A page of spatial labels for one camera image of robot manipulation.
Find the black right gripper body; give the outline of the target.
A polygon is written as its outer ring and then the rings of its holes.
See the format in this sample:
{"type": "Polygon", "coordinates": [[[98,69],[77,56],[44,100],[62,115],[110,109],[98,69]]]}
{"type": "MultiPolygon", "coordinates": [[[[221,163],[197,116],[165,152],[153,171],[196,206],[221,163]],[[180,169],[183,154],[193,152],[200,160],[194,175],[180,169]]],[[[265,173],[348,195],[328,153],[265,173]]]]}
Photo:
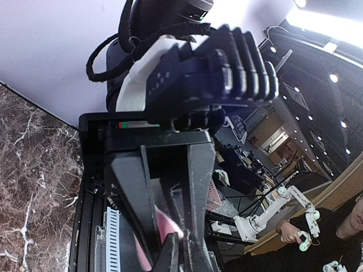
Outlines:
{"type": "Polygon", "coordinates": [[[155,205],[184,231],[182,185],[186,148],[212,143],[224,107],[278,96],[273,65],[251,32],[204,22],[212,1],[126,1],[118,32],[90,55],[86,74],[106,82],[105,113],[79,118],[82,159],[120,213],[121,271],[143,271],[134,232],[109,196],[109,153],[164,147],[161,176],[151,179],[155,205]]]}

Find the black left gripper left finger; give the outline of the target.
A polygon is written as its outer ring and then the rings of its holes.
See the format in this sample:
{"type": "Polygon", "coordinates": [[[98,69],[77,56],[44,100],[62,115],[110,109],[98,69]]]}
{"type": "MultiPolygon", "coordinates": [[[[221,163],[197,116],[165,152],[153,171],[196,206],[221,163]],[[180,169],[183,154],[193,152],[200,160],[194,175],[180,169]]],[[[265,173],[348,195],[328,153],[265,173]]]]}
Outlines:
{"type": "Polygon", "coordinates": [[[169,233],[162,245],[153,272],[177,272],[179,269],[179,235],[169,233]]]}

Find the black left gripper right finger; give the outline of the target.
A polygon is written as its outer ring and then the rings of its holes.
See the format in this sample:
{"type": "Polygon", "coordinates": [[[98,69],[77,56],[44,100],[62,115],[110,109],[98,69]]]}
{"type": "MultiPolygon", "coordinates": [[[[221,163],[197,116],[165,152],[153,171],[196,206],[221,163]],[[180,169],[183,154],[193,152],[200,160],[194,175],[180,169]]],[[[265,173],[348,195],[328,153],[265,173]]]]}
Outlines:
{"type": "Polygon", "coordinates": [[[183,271],[197,271],[200,244],[195,238],[184,238],[182,242],[182,264],[183,271]]]}

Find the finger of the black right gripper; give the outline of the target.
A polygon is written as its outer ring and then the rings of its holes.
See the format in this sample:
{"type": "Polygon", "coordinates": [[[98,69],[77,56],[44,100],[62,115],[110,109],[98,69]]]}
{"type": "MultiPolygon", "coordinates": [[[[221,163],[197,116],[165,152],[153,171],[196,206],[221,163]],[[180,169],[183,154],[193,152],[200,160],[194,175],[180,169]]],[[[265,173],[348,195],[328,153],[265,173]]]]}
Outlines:
{"type": "Polygon", "coordinates": [[[182,185],[184,238],[195,238],[200,244],[197,271],[212,271],[204,253],[205,212],[209,183],[214,167],[212,143],[192,144],[186,148],[186,165],[182,185]]]}
{"type": "Polygon", "coordinates": [[[161,176],[164,147],[139,146],[109,153],[109,196],[130,224],[153,266],[162,247],[151,179],[161,176]]]}

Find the pink fabric triangle piece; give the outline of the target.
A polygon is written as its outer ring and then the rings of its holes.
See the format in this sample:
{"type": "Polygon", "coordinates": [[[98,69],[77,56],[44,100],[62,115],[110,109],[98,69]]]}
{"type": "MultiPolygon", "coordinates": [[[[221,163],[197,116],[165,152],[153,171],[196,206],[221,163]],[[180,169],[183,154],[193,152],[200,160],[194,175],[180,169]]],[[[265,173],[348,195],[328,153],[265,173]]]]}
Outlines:
{"type": "MultiPolygon", "coordinates": [[[[156,205],[154,207],[157,215],[157,224],[159,228],[161,242],[164,243],[167,235],[170,233],[177,233],[178,238],[181,241],[184,238],[184,234],[181,228],[167,214],[161,211],[156,205]]],[[[147,260],[146,254],[141,248],[141,245],[138,242],[136,236],[134,236],[134,240],[136,243],[138,260],[140,262],[141,269],[143,271],[151,271],[151,264],[147,260]]]]}

